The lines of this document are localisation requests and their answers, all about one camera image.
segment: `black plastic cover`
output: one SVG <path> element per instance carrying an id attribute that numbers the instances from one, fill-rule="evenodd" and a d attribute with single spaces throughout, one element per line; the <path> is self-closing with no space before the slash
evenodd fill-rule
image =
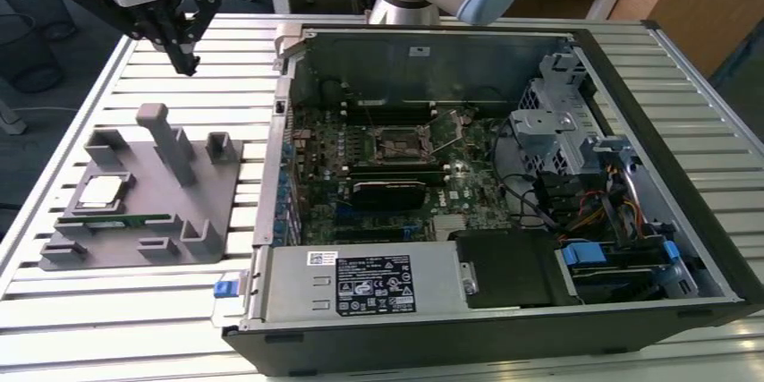
<path id="1" fill-rule="evenodd" d="M 557 240 L 542 230 L 462 230 L 451 234 L 462 263 L 474 265 L 473 309 L 578 304 L 554 254 Z"/>
<path id="2" fill-rule="evenodd" d="M 422 208 L 427 195 L 425 183 L 357 183 L 350 202 L 357 210 L 394 212 Z"/>

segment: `green circuit board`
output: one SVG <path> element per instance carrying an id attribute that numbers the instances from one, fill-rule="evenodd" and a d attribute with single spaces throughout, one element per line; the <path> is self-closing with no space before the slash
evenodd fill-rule
<path id="1" fill-rule="evenodd" d="M 350 126 L 338 114 L 327 111 L 297 113 L 294 137 L 303 244 L 335 243 L 342 232 L 390 229 L 405 229 L 409 241 L 433 241 L 430 220 L 438 215 L 462 215 L 467 228 L 511 226 L 509 205 L 489 157 L 501 122 L 495 118 L 467 121 L 463 118 L 462 109 L 439 110 L 434 122 L 438 127 L 426 132 L 419 128 L 422 145 L 415 147 L 414 127 Z M 467 123 L 459 124 L 459 133 L 454 130 L 457 121 Z M 427 149 L 418 153 L 413 148 Z M 402 170 L 409 163 L 438 165 L 446 170 L 449 180 L 442 186 L 427 187 L 422 208 L 357 210 L 351 203 L 353 181 L 346 177 L 345 166 L 387 163 L 401 166 Z"/>

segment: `metal frame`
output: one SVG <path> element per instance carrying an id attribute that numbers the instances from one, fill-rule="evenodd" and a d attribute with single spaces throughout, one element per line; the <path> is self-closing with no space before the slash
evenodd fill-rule
<path id="1" fill-rule="evenodd" d="M 199 77 L 178 79 L 151 44 L 123 41 L 106 66 L 85 110 L 51 158 L 29 202 L 0 245 L 0 371 L 5 380 L 181 380 L 266 382 L 253 365 L 221 339 L 221 329 L 241 320 L 237 299 L 214 300 L 214 283 L 250 269 L 253 225 L 259 178 L 269 142 L 269 119 L 277 88 L 271 62 L 282 21 L 350 23 L 342 15 L 219 14 L 201 42 Z M 445 19 L 450 25 L 461 25 Z M 761 279 L 764 279 L 764 156 L 761 142 L 737 120 L 729 105 L 706 85 L 670 45 L 637 21 L 505 20 L 497 24 L 538 28 L 587 27 L 603 45 L 695 187 L 731 234 Z M 615 119 L 602 96 L 595 100 L 609 121 Z M 246 139 L 243 166 L 227 248 L 214 266 L 45 275 L 37 268 L 50 208 L 71 195 L 67 184 L 87 161 L 78 140 L 95 124 L 125 127 L 145 101 L 178 107 L 173 123 L 209 125 Z M 615 122 L 611 124 L 622 132 Z M 142 135 L 130 132 L 130 139 Z M 65 312 L 75 309 L 77 314 Z M 761 380 L 764 366 L 764 325 L 746 318 L 722 327 L 691 330 L 641 352 L 495 362 L 441 368 L 390 370 L 366 375 L 333 375 L 338 382 L 443 380 L 497 381 L 507 378 L 565 382 L 591 380 L 717 381 L 731 373 Z"/>

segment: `motherboard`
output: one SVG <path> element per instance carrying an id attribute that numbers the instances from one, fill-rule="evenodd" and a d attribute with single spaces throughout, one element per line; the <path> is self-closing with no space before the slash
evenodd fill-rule
<path id="1" fill-rule="evenodd" d="M 297 109 L 303 244 L 437 241 L 510 227 L 491 161 L 499 124 L 469 106 Z"/>

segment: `floor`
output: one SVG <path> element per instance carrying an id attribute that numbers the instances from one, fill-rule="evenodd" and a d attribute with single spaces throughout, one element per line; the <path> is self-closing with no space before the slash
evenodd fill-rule
<path id="1" fill-rule="evenodd" d="M 297 13 L 349 13 L 349 0 L 291 0 Z M 19 94 L 0 81 L 0 95 L 13 107 L 61 106 L 78 108 L 109 60 L 121 34 L 102 21 L 91 18 L 79 6 L 69 3 L 79 32 L 66 41 L 51 44 L 66 71 L 65 82 L 54 89 L 34 95 Z M 225 13 L 273 13 L 269 0 L 225 0 Z M 0 1 L 0 13 L 10 8 Z M 758 136 L 764 139 L 764 43 L 753 49 L 750 58 L 737 67 L 721 93 L 738 111 Z M 29 124 L 29 132 L 9 137 L 0 132 L 0 237 L 17 212 L 3 205 L 21 205 L 27 198 L 49 158 L 62 140 L 75 115 L 61 110 L 19 112 Z"/>

